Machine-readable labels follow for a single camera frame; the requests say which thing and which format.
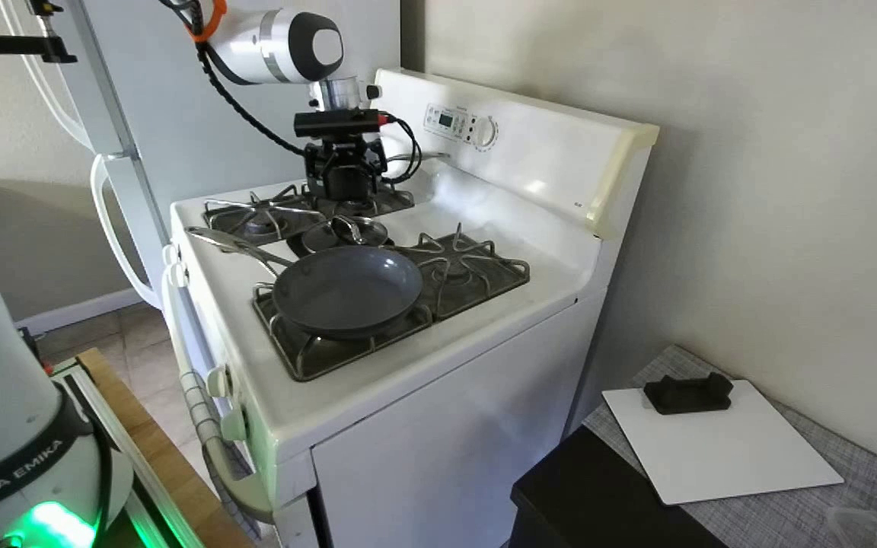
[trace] white gas stove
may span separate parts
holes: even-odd
[[[374,232],[404,254],[488,243],[513,284],[482,273],[491,300],[300,381],[312,358],[277,348],[256,301],[275,273],[186,230],[303,182],[173,203],[171,258],[218,360],[219,434],[254,460],[284,542],[502,546],[513,482],[570,420],[659,128],[409,73],[378,87],[378,106],[444,158],[400,186],[416,207],[387,207]],[[258,243],[296,258],[280,239]]]

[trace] green light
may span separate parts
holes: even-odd
[[[22,515],[4,538],[37,548],[89,548],[94,542],[94,528],[61,503],[39,503]]]

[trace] stovetop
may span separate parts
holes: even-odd
[[[313,381],[330,374],[531,280],[526,262],[497,255],[495,241],[478,243],[463,230],[444,239],[421,236],[416,246],[392,251],[421,268],[423,297],[404,317],[362,341],[312,336],[280,317],[273,286],[256,290],[254,311],[284,358],[289,379]]]
[[[373,200],[325,200],[306,186],[287,186],[273,199],[251,195],[243,203],[204,203],[204,226],[254,243],[321,232],[330,220],[366,220],[416,207],[411,193],[382,189]]]

